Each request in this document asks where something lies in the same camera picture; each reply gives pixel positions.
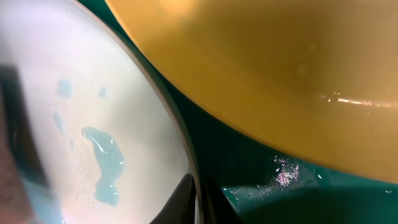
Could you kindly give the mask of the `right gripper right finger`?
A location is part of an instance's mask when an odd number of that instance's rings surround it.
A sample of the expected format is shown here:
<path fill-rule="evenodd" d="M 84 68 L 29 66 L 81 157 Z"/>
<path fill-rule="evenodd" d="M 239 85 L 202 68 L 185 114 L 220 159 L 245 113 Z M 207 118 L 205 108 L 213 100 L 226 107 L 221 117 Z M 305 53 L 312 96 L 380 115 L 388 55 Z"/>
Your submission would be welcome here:
<path fill-rule="evenodd" d="M 244 224 L 211 177 L 204 180 L 203 214 L 204 224 Z"/>

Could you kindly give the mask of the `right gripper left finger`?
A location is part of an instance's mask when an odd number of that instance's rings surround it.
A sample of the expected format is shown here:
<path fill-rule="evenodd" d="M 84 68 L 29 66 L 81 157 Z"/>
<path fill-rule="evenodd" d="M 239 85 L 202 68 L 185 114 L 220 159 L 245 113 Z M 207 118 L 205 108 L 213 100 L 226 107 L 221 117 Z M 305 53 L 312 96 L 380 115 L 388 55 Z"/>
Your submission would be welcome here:
<path fill-rule="evenodd" d="M 163 209 L 150 224 L 194 224 L 195 198 L 193 176 L 185 174 Z"/>

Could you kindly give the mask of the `light blue plate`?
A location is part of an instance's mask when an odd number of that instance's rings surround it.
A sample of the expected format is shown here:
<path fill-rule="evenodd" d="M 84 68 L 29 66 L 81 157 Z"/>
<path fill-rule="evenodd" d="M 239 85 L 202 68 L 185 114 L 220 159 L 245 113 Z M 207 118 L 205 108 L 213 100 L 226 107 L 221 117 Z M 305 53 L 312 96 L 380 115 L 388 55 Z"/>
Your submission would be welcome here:
<path fill-rule="evenodd" d="M 2 1 L 1 65 L 18 71 L 49 186 L 24 182 L 43 223 L 151 223 L 192 147 L 156 75 L 78 1 Z"/>

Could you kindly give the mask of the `yellow-green plate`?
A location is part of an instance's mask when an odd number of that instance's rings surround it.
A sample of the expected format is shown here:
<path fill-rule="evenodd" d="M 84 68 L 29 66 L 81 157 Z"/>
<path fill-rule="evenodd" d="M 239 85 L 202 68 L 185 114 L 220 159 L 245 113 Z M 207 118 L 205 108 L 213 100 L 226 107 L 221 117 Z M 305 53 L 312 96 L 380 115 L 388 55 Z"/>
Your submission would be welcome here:
<path fill-rule="evenodd" d="M 266 146 L 397 182 L 397 2 L 113 0 L 148 61 Z"/>

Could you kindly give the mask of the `dark sponge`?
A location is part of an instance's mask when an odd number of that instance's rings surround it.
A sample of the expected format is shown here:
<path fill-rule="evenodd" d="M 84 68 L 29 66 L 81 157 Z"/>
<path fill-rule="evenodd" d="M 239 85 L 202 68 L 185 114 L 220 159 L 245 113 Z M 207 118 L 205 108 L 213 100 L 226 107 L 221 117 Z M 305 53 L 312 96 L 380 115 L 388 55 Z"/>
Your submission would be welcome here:
<path fill-rule="evenodd" d="M 18 71 L 1 65 L 1 223 L 43 223 L 24 182 L 49 186 L 30 128 Z"/>

